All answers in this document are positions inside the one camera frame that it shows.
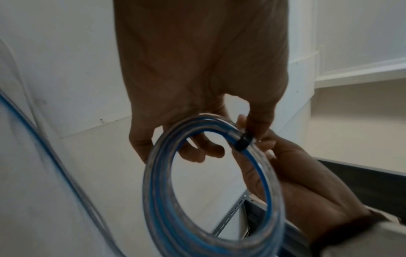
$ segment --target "coiled cable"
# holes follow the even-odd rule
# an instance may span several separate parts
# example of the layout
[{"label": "coiled cable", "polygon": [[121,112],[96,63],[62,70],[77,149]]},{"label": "coiled cable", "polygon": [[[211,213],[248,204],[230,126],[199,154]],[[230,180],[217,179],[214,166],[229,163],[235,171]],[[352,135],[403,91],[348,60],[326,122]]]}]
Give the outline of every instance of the coiled cable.
[{"label": "coiled cable", "polygon": [[191,221],[180,207],[172,188],[171,167],[175,153],[188,137],[214,132],[234,145],[243,133],[217,115],[187,118],[159,138],[148,158],[143,181],[143,206],[149,232],[164,257],[269,257],[282,242],[285,210],[276,174],[254,144],[242,150],[261,177],[267,212],[258,232],[241,241],[217,238]]}]

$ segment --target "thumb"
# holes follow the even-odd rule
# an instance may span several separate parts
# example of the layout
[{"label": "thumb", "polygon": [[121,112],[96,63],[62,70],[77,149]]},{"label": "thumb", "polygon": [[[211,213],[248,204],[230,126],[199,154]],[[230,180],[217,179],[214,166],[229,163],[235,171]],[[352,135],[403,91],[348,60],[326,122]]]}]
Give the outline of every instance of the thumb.
[{"label": "thumb", "polygon": [[274,104],[250,104],[246,130],[261,140],[268,131],[275,117]]}]

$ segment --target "sleeve cuff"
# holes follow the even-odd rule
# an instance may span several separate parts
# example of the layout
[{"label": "sleeve cuff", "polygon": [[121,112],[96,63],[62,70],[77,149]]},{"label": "sleeve cuff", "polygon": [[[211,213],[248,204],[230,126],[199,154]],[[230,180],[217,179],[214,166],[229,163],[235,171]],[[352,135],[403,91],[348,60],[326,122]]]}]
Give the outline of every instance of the sleeve cuff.
[{"label": "sleeve cuff", "polygon": [[310,250],[312,256],[320,257],[321,251],[326,247],[335,246],[348,239],[354,238],[381,221],[388,221],[388,219],[380,213],[371,212],[369,216],[364,216],[332,228],[311,243]]}]

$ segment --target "white sleeve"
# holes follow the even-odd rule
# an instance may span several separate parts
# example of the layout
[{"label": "white sleeve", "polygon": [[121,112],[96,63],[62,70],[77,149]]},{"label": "white sleeve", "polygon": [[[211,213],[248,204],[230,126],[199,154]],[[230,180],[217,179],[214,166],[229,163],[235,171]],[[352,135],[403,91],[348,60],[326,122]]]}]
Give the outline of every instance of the white sleeve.
[{"label": "white sleeve", "polygon": [[328,246],[322,257],[404,257],[406,227],[390,221],[375,224],[371,229],[341,244]]}]

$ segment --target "cable coil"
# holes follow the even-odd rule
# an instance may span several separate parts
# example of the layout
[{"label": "cable coil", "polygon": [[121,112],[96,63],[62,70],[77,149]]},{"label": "cable coil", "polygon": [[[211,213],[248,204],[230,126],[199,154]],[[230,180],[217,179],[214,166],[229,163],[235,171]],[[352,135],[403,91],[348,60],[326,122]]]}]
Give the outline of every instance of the cable coil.
[{"label": "cable coil", "polygon": [[202,132],[218,133],[233,145],[243,136],[225,118],[202,114],[179,122],[159,138],[148,158],[143,181],[144,215],[155,245],[164,257],[275,256],[283,239],[284,203],[276,174],[255,144],[241,153],[259,173],[268,203],[258,232],[241,241],[217,238],[194,224],[180,207],[172,188],[172,161],[188,137]]}]

